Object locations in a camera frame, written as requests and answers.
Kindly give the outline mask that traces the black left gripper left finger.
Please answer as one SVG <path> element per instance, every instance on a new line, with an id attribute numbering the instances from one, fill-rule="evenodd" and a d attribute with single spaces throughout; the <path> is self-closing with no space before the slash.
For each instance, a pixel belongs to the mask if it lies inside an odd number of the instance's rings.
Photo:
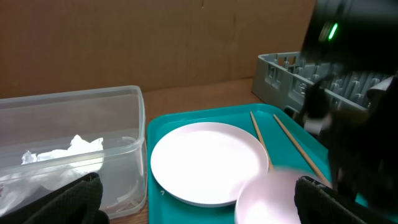
<path id="1" fill-rule="evenodd" d="M 1 217 L 1 224 L 109 224 L 102 196 L 101 179 L 91 172 Z"/>

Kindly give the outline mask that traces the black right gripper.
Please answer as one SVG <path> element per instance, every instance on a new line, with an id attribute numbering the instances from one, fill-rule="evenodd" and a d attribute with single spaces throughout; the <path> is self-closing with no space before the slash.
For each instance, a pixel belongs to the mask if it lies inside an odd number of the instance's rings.
<path id="1" fill-rule="evenodd" d="M 323 84 L 305 90 L 296 122 L 328 149 L 332 187 L 380 212 L 397 211 L 397 77 L 374 90 L 370 110 L 333 109 Z"/>

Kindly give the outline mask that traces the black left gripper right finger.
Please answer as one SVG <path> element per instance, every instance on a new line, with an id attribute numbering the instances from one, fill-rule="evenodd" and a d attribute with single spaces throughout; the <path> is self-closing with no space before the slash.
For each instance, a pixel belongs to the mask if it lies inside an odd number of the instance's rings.
<path id="1" fill-rule="evenodd" d="M 296 181 L 294 203 L 301 224 L 395 224 L 309 176 Z"/>

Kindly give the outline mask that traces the wooden chopstick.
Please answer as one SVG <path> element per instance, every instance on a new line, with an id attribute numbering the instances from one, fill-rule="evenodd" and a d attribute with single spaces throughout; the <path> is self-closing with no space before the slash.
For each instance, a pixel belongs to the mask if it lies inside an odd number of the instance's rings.
<path id="1" fill-rule="evenodd" d="M 258 126 L 258 124 L 257 124 L 255 115 L 254 115 L 254 113 L 253 113 L 252 111 L 250 112 L 250 115 L 251 115 L 251 120 L 252 120 L 254 129 L 255 129 L 256 134 L 257 134 L 257 138 L 258 138 L 259 142 L 262 144 L 262 146 L 263 146 L 263 148 L 264 148 L 264 150 L 265 150 L 265 152 L 266 152 L 266 154 L 267 154 L 268 164 L 269 164 L 268 170 L 269 170 L 269 171 L 272 171 L 272 170 L 274 170 L 274 165 L 273 165 L 273 163 L 272 163 L 272 161 L 271 161 L 271 157 L 270 157 L 270 155 L 269 155 L 269 152 L 268 152 L 268 150 L 267 150 L 266 144 L 265 144 L 265 142 L 264 142 L 264 138 L 262 137 L 261 130 L 259 129 L 259 126 Z"/>
<path id="2" fill-rule="evenodd" d="M 283 132 L 285 135 L 290 139 L 292 144 L 295 146 L 295 148 L 298 150 L 298 152 L 301 154 L 301 156 L 305 159 L 307 164 L 311 167 L 312 171 L 317 175 L 317 177 L 328 187 L 331 187 L 330 181 L 323 175 L 323 172 L 318 168 L 318 166 L 312 161 L 312 159 L 308 156 L 308 154 L 304 151 L 302 146 L 297 142 L 297 140 L 293 137 L 293 135 L 290 133 L 290 131 L 285 127 L 285 125 L 282 123 L 282 121 L 274 114 L 273 115 L 274 119 L 277 121 L 279 126 L 282 128 Z"/>

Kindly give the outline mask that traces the pink bowl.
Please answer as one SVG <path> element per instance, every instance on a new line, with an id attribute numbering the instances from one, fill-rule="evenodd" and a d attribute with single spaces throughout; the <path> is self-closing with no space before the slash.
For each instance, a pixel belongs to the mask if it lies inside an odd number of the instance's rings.
<path id="1" fill-rule="evenodd" d="M 295 184 L 302 176 L 314 174 L 295 169 L 276 168 L 261 172 L 245 183 L 234 209 L 237 224 L 298 224 Z"/>

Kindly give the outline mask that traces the white tissue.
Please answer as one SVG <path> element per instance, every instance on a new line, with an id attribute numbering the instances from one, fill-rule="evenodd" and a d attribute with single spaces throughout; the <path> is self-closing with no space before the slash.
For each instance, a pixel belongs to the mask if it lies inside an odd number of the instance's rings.
<path id="1" fill-rule="evenodd" d="M 26 151 L 22 155 L 22 163 L 31 164 L 102 150 L 103 138 L 88 142 L 76 135 L 68 149 L 55 149 L 40 154 Z M 90 172 L 98 172 L 102 165 L 103 159 L 98 158 L 4 175 L 1 177 L 1 215 L 11 211 L 41 187 L 50 191 L 57 190 Z"/>

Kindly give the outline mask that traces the white round plate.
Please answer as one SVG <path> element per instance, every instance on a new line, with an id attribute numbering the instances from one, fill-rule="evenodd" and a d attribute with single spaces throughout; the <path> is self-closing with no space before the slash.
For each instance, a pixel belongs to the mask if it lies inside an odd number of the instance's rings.
<path id="1" fill-rule="evenodd" d="M 178 200 L 198 207 L 235 203 L 243 185 L 269 168 L 262 144 L 236 126 L 201 122 L 167 133 L 150 156 L 152 175 Z"/>

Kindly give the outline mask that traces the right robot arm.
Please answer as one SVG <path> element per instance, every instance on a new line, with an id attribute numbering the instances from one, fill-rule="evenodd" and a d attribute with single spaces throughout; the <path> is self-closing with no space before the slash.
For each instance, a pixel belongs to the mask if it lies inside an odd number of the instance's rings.
<path id="1" fill-rule="evenodd" d="M 397 2 L 317 1 L 302 46 L 314 62 L 341 67 L 341 73 L 381 73 L 385 90 L 372 90 L 370 108 L 334 109 L 326 85 L 329 73 L 305 90 L 297 116 L 301 127 L 328 149 L 331 186 L 370 208 L 397 212 Z"/>

